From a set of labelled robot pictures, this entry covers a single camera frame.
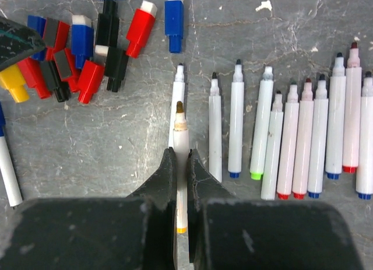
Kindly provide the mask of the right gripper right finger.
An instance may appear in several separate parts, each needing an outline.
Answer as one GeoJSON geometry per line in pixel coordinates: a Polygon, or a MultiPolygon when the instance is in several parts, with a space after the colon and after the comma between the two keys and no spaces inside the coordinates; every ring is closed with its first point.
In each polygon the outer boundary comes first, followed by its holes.
{"type": "Polygon", "coordinates": [[[362,269],[349,227],[317,201],[232,195],[204,167],[187,165],[189,260],[195,269],[362,269]]]}

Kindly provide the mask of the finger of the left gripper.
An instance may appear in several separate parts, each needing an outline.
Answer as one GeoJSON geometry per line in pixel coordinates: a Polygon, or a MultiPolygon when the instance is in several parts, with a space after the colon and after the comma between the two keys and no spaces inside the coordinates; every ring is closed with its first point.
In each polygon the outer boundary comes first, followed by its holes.
{"type": "Polygon", "coordinates": [[[44,49],[45,42],[38,32],[1,16],[1,71],[44,49]]]}

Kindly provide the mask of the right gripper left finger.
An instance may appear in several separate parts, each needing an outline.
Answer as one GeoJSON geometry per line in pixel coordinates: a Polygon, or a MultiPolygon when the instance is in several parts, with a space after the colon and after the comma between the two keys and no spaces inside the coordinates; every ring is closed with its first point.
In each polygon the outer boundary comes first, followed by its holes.
{"type": "Polygon", "coordinates": [[[2,269],[175,269],[176,158],[127,197],[39,198],[11,218],[2,269]]]}

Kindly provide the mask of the green cap marker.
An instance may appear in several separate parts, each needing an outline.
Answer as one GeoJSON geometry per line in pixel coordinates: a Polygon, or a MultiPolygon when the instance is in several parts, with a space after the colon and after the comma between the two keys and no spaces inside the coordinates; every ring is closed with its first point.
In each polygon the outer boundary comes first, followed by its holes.
{"type": "Polygon", "coordinates": [[[273,68],[271,66],[266,66],[259,85],[251,164],[249,169],[253,180],[260,180],[264,171],[272,93],[273,68]]]}

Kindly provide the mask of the blue cap marker with eraser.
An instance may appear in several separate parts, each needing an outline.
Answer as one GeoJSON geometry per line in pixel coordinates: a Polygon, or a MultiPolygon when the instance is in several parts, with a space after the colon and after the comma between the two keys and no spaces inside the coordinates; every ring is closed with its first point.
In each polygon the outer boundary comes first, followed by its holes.
{"type": "Polygon", "coordinates": [[[337,53],[329,83],[328,130],[325,171],[327,178],[338,180],[342,173],[343,125],[346,91],[344,57],[337,53]]]}

